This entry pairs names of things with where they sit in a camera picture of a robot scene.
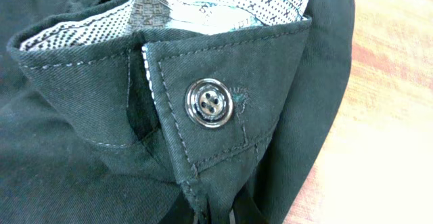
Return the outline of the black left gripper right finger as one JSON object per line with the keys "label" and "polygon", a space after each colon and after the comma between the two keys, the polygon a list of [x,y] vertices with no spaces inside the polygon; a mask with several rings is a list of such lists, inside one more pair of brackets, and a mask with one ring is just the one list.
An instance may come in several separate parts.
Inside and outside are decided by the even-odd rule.
{"label": "black left gripper right finger", "polygon": [[230,224],[268,224],[246,187],[237,193],[229,213]]}

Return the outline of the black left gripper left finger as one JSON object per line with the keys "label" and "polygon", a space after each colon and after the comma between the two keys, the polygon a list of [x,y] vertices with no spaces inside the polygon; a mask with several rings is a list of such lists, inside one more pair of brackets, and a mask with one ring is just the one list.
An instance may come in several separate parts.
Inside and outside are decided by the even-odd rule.
{"label": "black left gripper left finger", "polygon": [[200,224],[200,221],[183,193],[180,193],[158,224]]}

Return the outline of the black shorts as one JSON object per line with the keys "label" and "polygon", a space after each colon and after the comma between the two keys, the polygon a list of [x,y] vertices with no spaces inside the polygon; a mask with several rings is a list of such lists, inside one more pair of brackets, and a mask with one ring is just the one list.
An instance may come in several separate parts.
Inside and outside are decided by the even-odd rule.
{"label": "black shorts", "polygon": [[355,0],[1,0],[1,222],[281,223],[347,86]]}

